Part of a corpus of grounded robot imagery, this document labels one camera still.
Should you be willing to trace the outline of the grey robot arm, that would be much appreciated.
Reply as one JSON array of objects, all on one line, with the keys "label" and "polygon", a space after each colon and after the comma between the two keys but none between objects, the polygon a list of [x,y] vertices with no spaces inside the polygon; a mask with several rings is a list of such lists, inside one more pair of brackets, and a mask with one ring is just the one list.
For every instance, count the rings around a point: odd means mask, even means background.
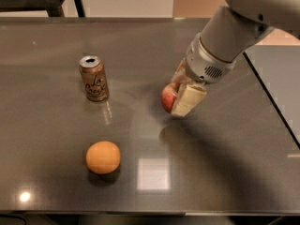
[{"label": "grey robot arm", "polygon": [[225,0],[187,48],[172,77],[179,85],[169,113],[184,117],[206,96],[205,86],[233,70],[237,56],[273,30],[300,36],[300,0]]}]

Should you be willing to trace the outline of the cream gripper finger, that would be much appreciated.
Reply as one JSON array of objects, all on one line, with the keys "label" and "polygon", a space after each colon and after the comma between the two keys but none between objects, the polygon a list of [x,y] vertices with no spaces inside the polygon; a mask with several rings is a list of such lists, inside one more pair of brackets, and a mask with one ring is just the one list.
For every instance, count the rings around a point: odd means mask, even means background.
[{"label": "cream gripper finger", "polygon": [[206,97],[205,87],[198,82],[181,83],[171,115],[185,117]]},{"label": "cream gripper finger", "polygon": [[174,72],[171,82],[172,83],[188,83],[190,81],[191,81],[191,79],[186,74],[186,60],[183,59],[179,63],[176,71]]}]

